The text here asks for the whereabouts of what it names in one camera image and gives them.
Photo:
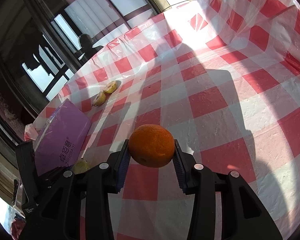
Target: person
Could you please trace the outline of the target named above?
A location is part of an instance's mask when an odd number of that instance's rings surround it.
[[[93,48],[93,40],[88,34],[81,34],[79,36],[79,44],[84,52],[84,57],[89,60],[91,59],[103,46],[97,46]]]

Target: black mount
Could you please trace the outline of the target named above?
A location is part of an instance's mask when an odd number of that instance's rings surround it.
[[[16,155],[27,196],[22,205],[27,222],[19,240],[79,240],[83,192],[86,239],[113,240],[108,193],[117,194],[124,185],[130,161],[127,144],[125,140],[120,152],[85,173],[75,175],[66,168],[56,168],[40,177],[30,165],[32,143],[19,145]],[[221,192],[222,199],[222,239],[282,240],[266,208],[239,173],[212,172],[183,153],[177,140],[175,146],[173,163],[180,188],[186,195],[195,194],[188,240],[214,239],[216,192]]]

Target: orange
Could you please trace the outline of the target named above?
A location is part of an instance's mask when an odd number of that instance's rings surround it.
[[[162,126],[144,124],[131,134],[128,149],[137,163],[160,168],[167,165],[174,155],[174,139]]]

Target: red and white checkered tablecloth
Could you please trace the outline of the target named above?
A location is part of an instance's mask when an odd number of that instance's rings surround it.
[[[113,80],[122,82],[118,90],[91,107]],[[66,98],[92,121],[82,155],[93,166],[120,150],[136,127],[160,124],[197,162],[239,171],[284,239],[299,225],[296,0],[195,0],[155,16],[87,62],[26,137],[35,139]],[[216,199],[220,239],[220,194]],[[186,239],[193,200],[179,189],[172,162],[155,169],[131,160],[124,188],[109,195],[115,239]]]

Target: lemon slice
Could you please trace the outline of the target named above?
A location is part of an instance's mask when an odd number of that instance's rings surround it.
[[[72,171],[74,174],[79,174],[86,172],[90,169],[90,165],[87,163],[84,159],[79,159],[75,162],[75,164],[72,167]]]
[[[111,94],[113,93],[115,90],[117,89],[117,82],[116,81],[112,81],[110,82],[105,89],[103,90],[105,93],[107,94]]]
[[[106,94],[104,92],[100,92],[97,94],[96,98],[93,100],[93,106],[101,106],[106,101]]]

